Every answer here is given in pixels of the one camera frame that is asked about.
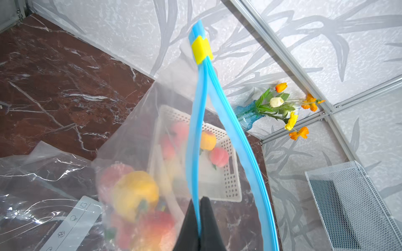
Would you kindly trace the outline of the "pink peach bottom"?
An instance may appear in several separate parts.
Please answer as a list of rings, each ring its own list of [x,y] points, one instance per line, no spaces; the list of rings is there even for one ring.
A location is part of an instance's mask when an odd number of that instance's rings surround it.
[[[130,251],[172,251],[176,244],[175,220],[167,212],[145,215],[135,227]]]

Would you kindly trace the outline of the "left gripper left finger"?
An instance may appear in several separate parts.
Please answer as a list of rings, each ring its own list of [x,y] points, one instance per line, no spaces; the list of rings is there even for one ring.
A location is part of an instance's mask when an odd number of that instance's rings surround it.
[[[193,202],[190,201],[173,251],[198,251],[199,248],[198,224]]]

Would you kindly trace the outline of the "white plastic fruit basket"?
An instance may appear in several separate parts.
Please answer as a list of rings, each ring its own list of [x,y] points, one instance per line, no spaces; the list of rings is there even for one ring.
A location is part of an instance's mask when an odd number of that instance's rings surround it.
[[[177,198],[191,199],[185,173],[185,142],[172,159],[165,161],[161,153],[160,140],[168,134],[168,126],[178,121],[189,124],[191,116],[170,106],[160,107],[161,113],[156,121],[153,146],[147,172],[157,184],[172,192]],[[238,172],[237,154],[224,129],[210,123],[203,123],[203,130],[212,132],[217,139],[216,147],[222,147],[229,153],[229,163],[222,168],[214,168],[209,151],[201,150],[199,154],[198,194],[215,201],[240,202],[242,200]]]

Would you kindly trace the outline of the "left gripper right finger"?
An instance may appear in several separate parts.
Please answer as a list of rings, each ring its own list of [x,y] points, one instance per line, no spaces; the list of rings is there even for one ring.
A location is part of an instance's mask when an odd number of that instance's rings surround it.
[[[226,251],[208,197],[203,197],[201,199],[200,214],[202,227],[200,235],[200,251]]]

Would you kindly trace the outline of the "clear zip-top bag blue zipper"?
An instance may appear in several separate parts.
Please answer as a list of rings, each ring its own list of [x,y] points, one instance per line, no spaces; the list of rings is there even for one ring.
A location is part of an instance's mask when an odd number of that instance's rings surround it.
[[[92,167],[108,251],[279,249],[267,188],[202,22]]]

